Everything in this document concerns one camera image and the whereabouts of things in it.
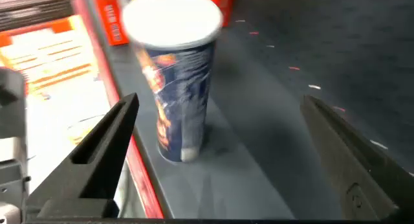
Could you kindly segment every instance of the table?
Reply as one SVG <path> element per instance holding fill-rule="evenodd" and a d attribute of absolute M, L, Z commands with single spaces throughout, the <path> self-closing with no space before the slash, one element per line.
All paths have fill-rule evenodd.
<path fill-rule="evenodd" d="M 140 67 L 128 45 L 108 46 L 88 0 L 120 94 L 140 99 L 139 159 L 163 215 L 341 219 L 299 111 L 303 95 L 328 103 L 413 172 L 411 3 L 237 0 L 217 42 L 205 149 L 193 163 L 170 164 L 157 151 L 157 112 Z"/>

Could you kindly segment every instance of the white cup lid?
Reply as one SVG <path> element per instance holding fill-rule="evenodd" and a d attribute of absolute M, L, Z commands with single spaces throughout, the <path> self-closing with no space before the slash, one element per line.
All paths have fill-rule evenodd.
<path fill-rule="evenodd" d="M 209 43 L 223 24 L 211 0 L 132 0 L 122 12 L 131 40 L 155 49 L 187 49 Z"/>

